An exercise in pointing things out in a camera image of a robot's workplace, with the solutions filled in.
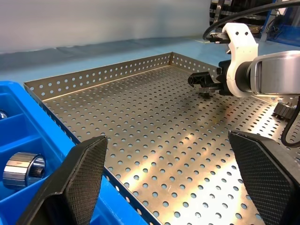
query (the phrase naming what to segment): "circular hole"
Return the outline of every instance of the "circular hole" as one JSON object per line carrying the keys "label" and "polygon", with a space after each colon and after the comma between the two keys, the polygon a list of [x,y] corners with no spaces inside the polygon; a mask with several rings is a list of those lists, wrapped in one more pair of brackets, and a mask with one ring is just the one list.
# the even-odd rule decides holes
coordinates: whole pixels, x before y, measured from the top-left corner
{"label": "circular hole", "polygon": [[153,212],[153,215],[154,215],[155,217],[159,217],[159,212],[154,211],[154,212]]}
{"label": "circular hole", "polygon": [[196,216],[197,218],[201,218],[201,214],[200,214],[199,212],[196,212],[196,213],[195,213],[195,216]]}
{"label": "circular hole", "polygon": [[218,213],[218,212],[216,213],[216,217],[217,217],[218,219],[222,218],[221,214]]}
{"label": "circular hole", "polygon": [[239,214],[239,213],[236,213],[236,214],[235,214],[235,217],[236,217],[237,219],[242,219],[242,216],[241,216],[241,214]]}
{"label": "circular hole", "polygon": [[168,207],[169,203],[168,202],[163,202],[163,206]]}
{"label": "circular hole", "polygon": [[143,203],[142,203],[144,206],[148,206],[149,205],[149,203],[147,202],[147,201],[143,201]]}
{"label": "circular hole", "polygon": [[179,218],[179,217],[180,217],[180,213],[179,213],[179,212],[174,212],[174,216],[175,216],[176,218]]}
{"label": "circular hole", "polygon": [[245,210],[247,209],[247,206],[244,203],[242,203],[240,206]]}

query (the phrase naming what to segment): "cable connector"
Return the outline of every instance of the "cable connector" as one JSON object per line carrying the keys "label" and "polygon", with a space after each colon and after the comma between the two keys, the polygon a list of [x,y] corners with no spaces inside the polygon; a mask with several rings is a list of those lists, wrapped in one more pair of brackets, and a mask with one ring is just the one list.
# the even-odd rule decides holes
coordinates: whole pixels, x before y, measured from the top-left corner
{"label": "cable connector", "polygon": [[208,38],[210,42],[214,42],[216,44],[229,44],[230,38],[227,33],[211,33]]}

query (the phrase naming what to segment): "perforated metal tray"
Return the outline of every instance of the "perforated metal tray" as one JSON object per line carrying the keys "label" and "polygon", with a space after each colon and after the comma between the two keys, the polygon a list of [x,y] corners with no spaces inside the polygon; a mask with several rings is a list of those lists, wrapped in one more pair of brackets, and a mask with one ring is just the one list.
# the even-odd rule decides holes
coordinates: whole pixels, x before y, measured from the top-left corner
{"label": "perforated metal tray", "polygon": [[[105,174],[148,223],[262,225],[228,130],[279,142],[285,122],[272,116],[268,99],[198,97],[188,76],[210,71],[215,79],[215,70],[171,52],[25,88],[73,141],[108,136]],[[298,121],[289,139],[299,127]],[[284,149],[299,160],[299,149]]]}

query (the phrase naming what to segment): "blue floor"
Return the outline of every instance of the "blue floor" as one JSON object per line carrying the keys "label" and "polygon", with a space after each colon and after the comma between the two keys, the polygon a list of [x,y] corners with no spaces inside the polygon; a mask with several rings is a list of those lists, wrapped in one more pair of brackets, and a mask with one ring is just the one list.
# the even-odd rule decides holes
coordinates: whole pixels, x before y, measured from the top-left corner
{"label": "blue floor", "polygon": [[[217,66],[230,59],[226,45],[200,38],[151,38],[97,45],[60,47],[0,55],[0,80],[23,82],[61,75],[167,52],[176,52]],[[300,50],[275,42],[259,42],[259,54]]]}

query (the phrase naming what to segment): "silver metal part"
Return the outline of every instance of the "silver metal part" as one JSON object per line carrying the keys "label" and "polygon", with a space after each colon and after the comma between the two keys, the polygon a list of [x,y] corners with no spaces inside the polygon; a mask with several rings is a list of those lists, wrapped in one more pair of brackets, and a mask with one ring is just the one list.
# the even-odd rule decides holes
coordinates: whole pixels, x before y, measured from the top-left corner
{"label": "silver metal part", "polygon": [[44,177],[45,164],[45,159],[40,154],[18,152],[6,163],[3,185],[9,189],[23,189]]}
{"label": "silver metal part", "polygon": [[[153,66],[158,58],[146,61],[152,60]],[[123,66],[137,64],[131,70],[138,70],[136,62]],[[263,225],[241,179],[228,131],[258,133],[280,142],[286,123],[272,117],[275,105],[268,98],[199,98],[188,77],[209,71],[215,79],[216,67],[176,53],[170,54],[170,63],[52,95],[40,104],[82,141],[107,135],[105,166],[162,224]],[[118,64],[109,67],[120,69]],[[73,73],[75,81],[80,82],[82,74],[90,75]],[[34,86],[40,96],[39,83],[45,87],[64,78],[27,82],[25,88],[30,92]],[[298,129],[292,126],[288,140],[297,141]],[[284,150],[299,158],[299,149]]]}
{"label": "silver metal part", "polygon": [[225,3],[225,0],[218,0],[217,8],[215,10],[214,23],[219,20],[224,3]]}
{"label": "silver metal part", "polygon": [[0,110],[0,120],[6,119],[7,117],[8,115],[3,110]]}
{"label": "silver metal part", "polygon": [[258,56],[248,71],[251,90],[257,96],[300,94],[300,51]]}

